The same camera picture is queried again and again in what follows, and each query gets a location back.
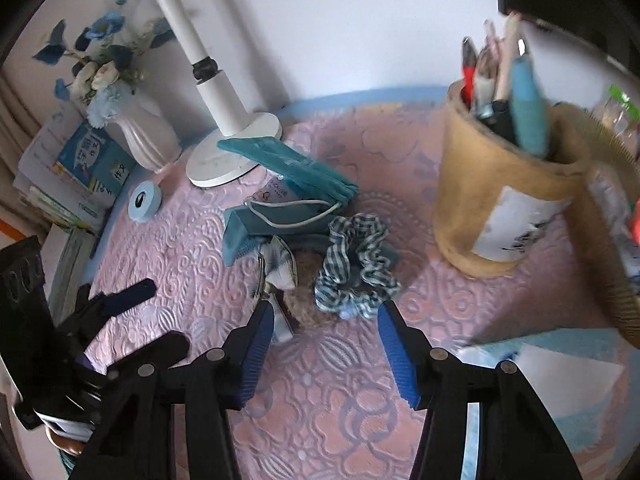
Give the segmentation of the white ribbed vase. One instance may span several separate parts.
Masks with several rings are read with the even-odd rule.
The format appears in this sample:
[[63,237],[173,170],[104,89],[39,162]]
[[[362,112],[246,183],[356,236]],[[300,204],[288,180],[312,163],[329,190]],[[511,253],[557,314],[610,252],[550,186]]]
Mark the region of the white ribbed vase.
[[159,110],[146,96],[132,96],[111,120],[124,135],[134,160],[154,174],[163,172],[182,153],[177,133],[157,114]]

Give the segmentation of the checkered teal scrunchie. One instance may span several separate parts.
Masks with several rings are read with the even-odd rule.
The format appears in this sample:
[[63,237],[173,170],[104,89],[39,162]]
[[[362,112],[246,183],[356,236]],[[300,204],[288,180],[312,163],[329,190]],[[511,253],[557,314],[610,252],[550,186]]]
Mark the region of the checkered teal scrunchie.
[[400,291],[393,274],[395,251],[385,244],[388,227],[376,214],[337,217],[314,284],[318,309],[343,320],[375,318]]

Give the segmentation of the red soft pouch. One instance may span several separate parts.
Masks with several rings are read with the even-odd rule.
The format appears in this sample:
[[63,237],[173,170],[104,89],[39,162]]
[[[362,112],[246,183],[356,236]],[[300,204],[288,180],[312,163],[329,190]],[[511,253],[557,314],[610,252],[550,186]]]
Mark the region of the red soft pouch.
[[628,222],[628,231],[634,244],[640,246],[640,205],[634,207],[631,218]]

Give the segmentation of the stack of notebooks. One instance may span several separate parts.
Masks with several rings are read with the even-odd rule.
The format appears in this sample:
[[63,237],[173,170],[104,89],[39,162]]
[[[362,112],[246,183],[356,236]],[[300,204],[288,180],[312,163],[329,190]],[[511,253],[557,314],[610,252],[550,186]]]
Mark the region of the stack of notebooks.
[[63,106],[43,124],[18,161],[14,186],[27,201],[66,233],[61,253],[50,264],[46,297],[53,322],[76,311],[85,266],[105,223],[106,210],[67,172],[55,168],[58,155],[82,123],[73,107]]

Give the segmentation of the teal cloth face mask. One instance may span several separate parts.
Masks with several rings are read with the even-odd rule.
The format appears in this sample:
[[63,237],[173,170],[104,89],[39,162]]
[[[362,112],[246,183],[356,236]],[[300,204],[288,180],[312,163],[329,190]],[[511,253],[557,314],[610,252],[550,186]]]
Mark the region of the teal cloth face mask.
[[359,193],[356,183],[275,138],[232,138],[218,146],[272,173],[264,188],[224,212],[226,266],[270,237],[328,232],[330,221]]

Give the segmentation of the clear bag green clips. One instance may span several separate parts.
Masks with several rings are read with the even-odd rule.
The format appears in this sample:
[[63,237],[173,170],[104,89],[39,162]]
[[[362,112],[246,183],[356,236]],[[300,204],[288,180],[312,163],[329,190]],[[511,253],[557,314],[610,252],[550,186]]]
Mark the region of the clear bag green clips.
[[639,107],[630,96],[611,84],[593,113],[624,144],[633,160],[639,157]]

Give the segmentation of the blue children's book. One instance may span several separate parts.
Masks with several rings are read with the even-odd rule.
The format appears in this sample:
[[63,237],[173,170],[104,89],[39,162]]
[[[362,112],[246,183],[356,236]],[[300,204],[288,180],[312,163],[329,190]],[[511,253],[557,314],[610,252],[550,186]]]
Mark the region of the blue children's book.
[[134,159],[104,129],[84,120],[58,154],[53,168],[88,192],[88,200],[110,209],[122,192]]

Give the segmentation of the white desk lamp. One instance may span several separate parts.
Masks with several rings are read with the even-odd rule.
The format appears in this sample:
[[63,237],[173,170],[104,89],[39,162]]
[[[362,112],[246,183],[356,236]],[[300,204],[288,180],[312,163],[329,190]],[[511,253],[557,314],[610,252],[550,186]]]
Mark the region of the white desk lamp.
[[211,58],[181,0],[156,0],[192,66],[196,88],[217,129],[194,148],[186,163],[186,176],[198,188],[213,188],[242,177],[256,167],[246,157],[218,146],[228,138],[276,138],[282,126],[276,115],[248,112],[227,74]]

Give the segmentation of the blue white artificial flowers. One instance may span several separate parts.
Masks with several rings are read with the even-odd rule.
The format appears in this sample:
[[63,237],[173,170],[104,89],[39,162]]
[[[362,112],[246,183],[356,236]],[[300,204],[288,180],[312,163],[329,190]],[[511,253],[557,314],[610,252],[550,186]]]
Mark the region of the blue white artificial flowers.
[[47,66],[55,66],[64,58],[74,61],[72,78],[58,78],[53,93],[60,101],[85,107],[93,128],[103,128],[124,114],[144,79],[139,58],[176,39],[162,16],[140,28],[131,26],[125,13],[127,3],[115,0],[73,44],[65,39],[66,21],[59,21],[32,56]]

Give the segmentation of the teal handled pen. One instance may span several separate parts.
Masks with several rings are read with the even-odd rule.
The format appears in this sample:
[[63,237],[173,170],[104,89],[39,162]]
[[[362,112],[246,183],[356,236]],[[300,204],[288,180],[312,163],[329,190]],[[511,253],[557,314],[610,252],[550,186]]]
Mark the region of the teal handled pen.
[[520,149],[529,155],[546,158],[550,142],[546,100],[538,88],[528,55],[519,56],[512,62],[510,113]]

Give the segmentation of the plush toy with bow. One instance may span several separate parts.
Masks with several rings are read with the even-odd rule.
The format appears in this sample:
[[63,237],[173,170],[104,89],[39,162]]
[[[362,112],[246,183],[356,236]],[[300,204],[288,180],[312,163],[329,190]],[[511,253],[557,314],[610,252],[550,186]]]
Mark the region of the plush toy with bow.
[[292,250],[277,236],[260,245],[256,292],[273,307],[273,340],[277,344],[336,322],[336,316],[320,311],[314,299],[314,284],[322,262],[318,252],[307,248]]

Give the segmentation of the light blue tape roll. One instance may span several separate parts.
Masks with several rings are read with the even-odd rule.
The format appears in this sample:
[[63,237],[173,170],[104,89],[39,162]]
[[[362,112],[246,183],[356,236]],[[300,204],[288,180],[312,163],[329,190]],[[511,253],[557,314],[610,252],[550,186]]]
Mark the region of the light blue tape roll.
[[138,223],[149,222],[160,209],[162,200],[162,190],[155,182],[141,182],[132,192],[128,203],[129,219]]

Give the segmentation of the white blue printed package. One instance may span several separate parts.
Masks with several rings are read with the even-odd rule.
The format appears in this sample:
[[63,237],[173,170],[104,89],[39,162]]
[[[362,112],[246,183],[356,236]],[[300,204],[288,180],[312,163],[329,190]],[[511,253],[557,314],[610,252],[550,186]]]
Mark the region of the white blue printed package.
[[589,191],[600,207],[628,282],[639,293],[639,246],[628,231],[631,209],[622,182],[613,167],[604,162],[592,166]]

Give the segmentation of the pink patterned table cloth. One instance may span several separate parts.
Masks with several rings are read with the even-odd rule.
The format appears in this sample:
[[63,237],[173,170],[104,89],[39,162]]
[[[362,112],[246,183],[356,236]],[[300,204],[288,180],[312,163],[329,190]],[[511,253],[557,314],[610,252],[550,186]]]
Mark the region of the pink patterned table cloth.
[[433,226],[448,114],[378,104],[287,126],[280,148],[336,177],[334,192],[273,164],[208,190],[183,165],[164,172],[160,209],[144,223],[119,215],[92,283],[110,294],[150,278],[156,293],[106,323],[91,364],[172,330],[200,356],[272,299],[272,347],[230,416],[242,477],[405,479],[425,414],[416,373],[381,332],[393,301],[450,360],[519,367],[580,476],[616,478],[639,447],[639,352],[582,273],[574,203],[500,185],[470,252],[501,270],[461,272]]

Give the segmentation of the brown pen holder cup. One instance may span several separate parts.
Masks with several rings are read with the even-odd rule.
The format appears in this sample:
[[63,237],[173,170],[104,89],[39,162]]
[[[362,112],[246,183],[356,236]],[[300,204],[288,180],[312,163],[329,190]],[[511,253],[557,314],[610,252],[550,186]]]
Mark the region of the brown pen holder cup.
[[450,84],[433,216],[437,247],[473,278],[514,269],[578,193],[589,152],[556,107],[547,110],[551,158],[526,154],[466,108],[464,82]]

